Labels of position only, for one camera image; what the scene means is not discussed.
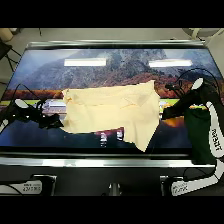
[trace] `crumpled fabric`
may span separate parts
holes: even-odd
[[[124,127],[124,141],[145,152],[159,124],[154,80],[137,85],[65,89],[66,117],[61,129],[90,133]]]

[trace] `towel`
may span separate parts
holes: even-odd
[[[124,141],[145,152],[159,124],[154,80],[137,85],[65,89],[66,117],[61,129],[90,133],[124,128]]]

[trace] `large screen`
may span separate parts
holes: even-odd
[[[106,59],[104,66],[65,66],[65,59]],[[167,59],[190,61],[189,65],[152,67],[149,62]],[[175,82],[185,71],[192,68],[205,68],[218,80],[223,94],[223,81],[210,52],[207,49],[60,49],[26,50],[5,91],[0,103],[1,109],[12,100],[16,86],[21,83],[31,89],[39,98],[47,98],[44,113],[59,113],[64,118],[66,107],[61,93],[66,88],[97,88],[124,86],[155,80],[155,90],[160,95],[160,113],[163,108],[173,105],[177,96],[168,91],[165,84]],[[187,91],[198,77],[213,78],[206,72],[195,70],[183,76],[183,89]],[[35,96],[20,86],[15,98],[35,105]],[[69,134],[61,129],[40,129],[32,121],[15,121],[0,135],[0,146],[16,147],[61,147],[70,148],[135,148],[134,144],[122,140],[124,130],[104,130],[88,134]],[[191,148],[187,137],[184,118],[162,121],[157,127],[147,152],[163,148]]]

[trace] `silver edge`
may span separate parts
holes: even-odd
[[[214,165],[194,165],[191,160],[150,159],[30,159],[1,157],[0,164],[49,167],[215,167]]]
[[[45,46],[86,46],[86,45],[101,45],[101,44],[124,44],[124,45],[187,45],[187,46],[203,46],[202,41],[192,41],[192,40],[155,40],[155,41],[144,41],[144,40],[77,40],[77,41],[46,41],[46,42],[30,42],[27,44],[28,47],[45,47]]]

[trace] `table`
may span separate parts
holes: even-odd
[[[107,63],[106,66],[64,66],[65,59],[83,58],[106,58]],[[191,61],[191,65],[165,68],[151,68],[148,65],[149,61],[167,59],[187,60]],[[213,57],[200,41],[29,43],[0,106],[4,108],[9,104],[14,89],[22,83],[40,98],[49,99],[44,113],[59,113],[63,119],[65,106],[61,91],[65,88],[128,85],[153,79],[156,80],[155,90],[161,97],[162,114],[164,104],[172,105],[178,100],[174,93],[166,90],[165,84],[174,82],[182,72],[194,67],[208,69],[223,85],[222,75]],[[191,72],[183,78],[185,90],[201,73]],[[30,104],[37,103],[37,99],[22,87],[16,91],[15,98]],[[183,117],[160,121],[146,153],[139,151],[134,144],[123,142],[122,135],[122,129],[74,135],[61,129],[39,129],[38,124],[31,121],[15,121],[0,135],[0,163],[59,167],[194,166]]]

